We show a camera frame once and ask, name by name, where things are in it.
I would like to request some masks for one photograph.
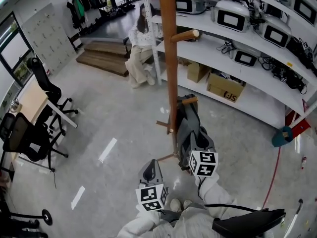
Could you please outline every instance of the wooden stairs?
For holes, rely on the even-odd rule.
[[[131,50],[131,45],[128,44],[127,49]],[[92,41],[84,50],[76,59],[77,62],[123,77],[129,74],[125,67],[129,54],[123,43]]]

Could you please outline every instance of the shelf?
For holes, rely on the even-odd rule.
[[[312,34],[317,35],[317,28],[315,28],[313,25],[311,25],[307,20],[302,18],[299,14],[291,10],[290,8],[282,5],[276,0],[261,0],[263,2],[267,2],[268,4],[280,9],[281,11],[284,11],[286,14],[290,15],[292,18],[294,18],[296,21],[299,22],[299,24],[303,25],[305,29],[309,30]]]
[[[163,80],[167,80],[166,70],[162,73],[161,77]],[[179,64],[178,85],[241,110],[275,128],[282,128],[285,125],[285,106],[270,95],[249,84],[245,86],[236,103],[233,103],[207,91],[207,75],[198,83],[195,83],[187,79],[187,68]]]
[[[291,67],[295,72],[308,80],[312,85],[317,86],[317,77],[313,74],[311,70],[306,69],[303,64],[294,56],[289,50],[282,49],[271,42],[262,39],[257,33],[252,29],[249,29],[245,33],[240,33],[232,29],[219,26],[212,22],[211,12],[206,11],[202,14],[191,15],[184,13],[177,13],[182,16],[176,17],[176,24],[178,26],[184,26],[188,28],[193,28],[223,37],[227,37],[231,40],[235,40],[244,43],[250,47],[253,47],[270,57],[277,59],[283,64],[287,65],[291,63]],[[153,23],[162,23],[161,16],[152,17]]]
[[[196,42],[178,42],[177,55],[239,78],[276,98],[297,113],[304,114],[303,95],[297,89],[290,89],[287,84],[273,78],[272,73],[264,70],[258,61],[255,67],[234,62],[229,55],[223,55],[216,49],[221,45],[223,40],[203,35]],[[157,46],[157,51],[164,52],[164,42]]]

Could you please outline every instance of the small bottle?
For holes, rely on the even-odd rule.
[[[305,165],[306,165],[306,161],[307,161],[307,158],[304,157],[304,158],[302,159],[301,169],[304,169],[304,167],[305,167]]]

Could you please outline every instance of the white sleeve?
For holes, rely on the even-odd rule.
[[[156,38],[162,38],[163,37],[162,24],[153,24],[153,28],[154,28],[154,36]]]
[[[195,184],[198,186],[199,178],[195,177],[195,179]],[[219,175],[217,173],[210,178],[206,178],[199,190],[200,197],[206,204],[236,204],[236,200],[217,183],[218,180]],[[228,211],[228,207],[208,208],[208,211],[213,218],[227,219],[233,217],[231,211]]]
[[[136,208],[139,210],[138,215],[120,230],[117,238],[139,238],[151,230],[154,225],[159,224],[159,212],[147,212],[140,205],[137,205]]]
[[[137,46],[138,45],[138,28],[137,28],[137,23],[138,22],[135,22],[135,24],[133,25],[133,27],[130,29],[129,31],[129,39],[130,39],[130,42],[132,44],[132,46]]]

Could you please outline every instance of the red cable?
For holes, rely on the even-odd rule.
[[[279,161],[280,153],[281,153],[281,147],[278,148],[278,155],[277,155],[277,160],[276,160],[276,165],[275,165],[274,174],[273,174],[273,177],[272,177],[271,185],[269,186],[269,189],[268,189],[266,198],[265,198],[265,200],[264,200],[262,209],[264,209],[264,207],[265,207],[265,204],[266,204],[266,201],[267,201],[267,199],[268,199],[269,193],[271,192],[271,189],[272,189],[272,186],[273,186],[273,182],[274,182],[275,175],[276,175],[276,171],[277,171],[277,166],[278,166],[278,161]]]

